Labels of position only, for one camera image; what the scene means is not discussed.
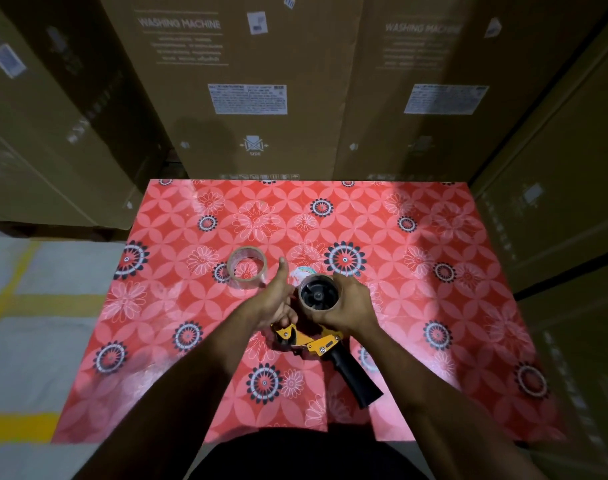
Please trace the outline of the person's right hand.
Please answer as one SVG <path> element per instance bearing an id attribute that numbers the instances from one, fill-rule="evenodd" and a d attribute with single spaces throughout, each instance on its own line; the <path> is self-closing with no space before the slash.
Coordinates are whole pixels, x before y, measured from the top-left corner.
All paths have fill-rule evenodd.
<path id="1" fill-rule="evenodd" d="M 380 328 L 372 306 L 370 290 L 362 283 L 359 304 L 345 309 L 336 309 L 333 306 L 330 310 L 315 312 L 309 318 L 316 324 L 340 331 L 345 337 L 354 337 L 357 340 Z"/>

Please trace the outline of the person's left hand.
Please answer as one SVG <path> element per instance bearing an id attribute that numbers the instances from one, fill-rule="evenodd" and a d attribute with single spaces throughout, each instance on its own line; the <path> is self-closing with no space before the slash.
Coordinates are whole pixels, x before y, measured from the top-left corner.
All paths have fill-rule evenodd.
<path id="1" fill-rule="evenodd" d="M 291 307 L 291 301 L 295 295 L 296 288 L 289 282 L 289 278 L 288 283 L 290 284 L 290 296 L 284 301 L 271 299 L 271 281 L 265 284 L 261 291 L 251 298 L 254 331 L 263 330 L 272 324 L 278 324 L 281 328 L 286 328 L 288 325 L 297 322 L 298 316 Z"/>

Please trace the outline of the yellow and black tape dispenser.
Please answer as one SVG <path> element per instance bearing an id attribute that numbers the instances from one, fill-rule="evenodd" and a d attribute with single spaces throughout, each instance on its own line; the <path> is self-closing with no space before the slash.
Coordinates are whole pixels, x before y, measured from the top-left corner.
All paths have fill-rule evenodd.
<path id="1" fill-rule="evenodd" d="M 273 324 L 271 329 L 277 342 L 295 354 L 316 356 L 330 361 L 346 382 L 361 409 L 367 408 L 383 392 L 370 379 L 369 375 L 352 356 L 344 335 L 314 318 L 336 308 L 340 290 L 331 276 L 309 274 L 304 277 L 295 291 L 292 300 L 298 321 L 285 328 Z"/>

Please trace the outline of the person's left forearm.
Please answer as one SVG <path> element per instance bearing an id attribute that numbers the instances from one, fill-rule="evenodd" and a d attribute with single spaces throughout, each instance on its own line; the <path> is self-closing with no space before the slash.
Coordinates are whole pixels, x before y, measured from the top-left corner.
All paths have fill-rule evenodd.
<path id="1" fill-rule="evenodd" d="M 182 480 L 251 336 L 275 314 L 245 301 L 144 393 L 72 480 Z"/>

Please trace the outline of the person's right forearm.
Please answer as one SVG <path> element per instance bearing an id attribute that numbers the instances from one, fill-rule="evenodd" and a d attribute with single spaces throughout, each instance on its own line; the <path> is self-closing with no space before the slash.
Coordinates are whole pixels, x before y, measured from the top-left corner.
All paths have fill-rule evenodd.
<path id="1" fill-rule="evenodd" d="M 351 334 L 380 370 L 436 480 L 548 480 L 487 413 L 377 320 L 360 320 Z"/>

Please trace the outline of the clear packing tape roll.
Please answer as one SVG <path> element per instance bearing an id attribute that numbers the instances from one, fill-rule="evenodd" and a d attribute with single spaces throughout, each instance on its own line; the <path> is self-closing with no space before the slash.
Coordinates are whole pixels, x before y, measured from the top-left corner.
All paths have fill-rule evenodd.
<path id="1" fill-rule="evenodd" d="M 245 261 L 252 261 L 257 270 L 248 277 L 243 277 L 241 273 L 236 273 L 240 264 Z M 268 270 L 268 261 L 265 254 L 253 246 L 238 247 L 230 254 L 227 260 L 227 272 L 230 277 L 230 285 L 239 290 L 254 290 L 260 288 L 265 283 L 265 275 Z"/>

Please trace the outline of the red floral tablecloth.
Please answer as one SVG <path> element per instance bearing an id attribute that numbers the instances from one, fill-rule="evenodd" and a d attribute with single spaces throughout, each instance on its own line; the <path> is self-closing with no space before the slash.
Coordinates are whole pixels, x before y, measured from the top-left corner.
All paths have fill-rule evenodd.
<path id="1" fill-rule="evenodd" d="M 507 434 L 564 440 L 557 404 L 465 183 L 152 180 L 52 441 L 105 439 L 256 290 L 242 246 L 289 282 L 355 276 L 382 328 Z"/>

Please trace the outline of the person's black shirt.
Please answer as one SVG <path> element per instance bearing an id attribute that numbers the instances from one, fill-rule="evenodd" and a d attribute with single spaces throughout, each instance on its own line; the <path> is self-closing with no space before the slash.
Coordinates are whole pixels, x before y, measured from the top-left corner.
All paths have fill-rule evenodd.
<path id="1" fill-rule="evenodd" d="M 263 428 L 217 444 L 188 480 L 429 480 L 362 427 Z"/>

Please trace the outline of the large brown cardboard box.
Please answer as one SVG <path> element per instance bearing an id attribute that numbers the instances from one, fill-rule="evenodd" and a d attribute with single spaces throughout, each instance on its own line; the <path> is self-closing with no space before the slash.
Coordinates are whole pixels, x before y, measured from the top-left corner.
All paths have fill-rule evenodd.
<path id="1" fill-rule="evenodd" d="M 336 180 L 469 180 L 608 0 L 364 0 Z"/>
<path id="2" fill-rule="evenodd" d="M 608 266 L 518 306 L 563 434 L 528 440 L 532 459 L 551 480 L 608 480 Z"/>
<path id="3" fill-rule="evenodd" d="M 169 146 L 100 0 L 0 0 L 0 222 L 129 229 Z"/>
<path id="4" fill-rule="evenodd" d="M 588 46 L 473 193 L 514 292 L 608 252 L 608 37 Z"/>
<path id="5" fill-rule="evenodd" d="M 100 0 L 188 177 L 332 180 L 364 0 Z"/>

